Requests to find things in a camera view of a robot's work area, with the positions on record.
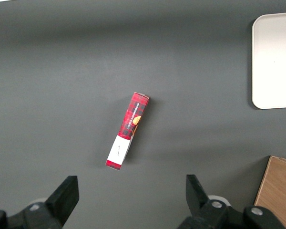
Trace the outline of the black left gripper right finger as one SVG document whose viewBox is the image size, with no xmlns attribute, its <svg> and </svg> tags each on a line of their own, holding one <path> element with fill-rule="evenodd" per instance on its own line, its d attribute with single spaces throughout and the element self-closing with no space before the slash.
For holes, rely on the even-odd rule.
<svg viewBox="0 0 286 229">
<path fill-rule="evenodd" d="M 235 210 L 220 198 L 211 199 L 196 175 L 186 176 L 186 201 L 191 212 L 180 229 L 284 229 L 282 222 L 264 207 Z"/>
</svg>

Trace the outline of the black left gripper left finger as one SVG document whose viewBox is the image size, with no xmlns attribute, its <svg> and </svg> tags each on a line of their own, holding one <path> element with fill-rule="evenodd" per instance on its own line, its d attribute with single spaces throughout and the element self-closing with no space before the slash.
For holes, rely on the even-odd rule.
<svg viewBox="0 0 286 229">
<path fill-rule="evenodd" d="M 68 176 L 47 199 L 35 200 L 9 217 L 0 210 L 0 229 L 62 229 L 78 201 L 78 178 Z"/>
</svg>

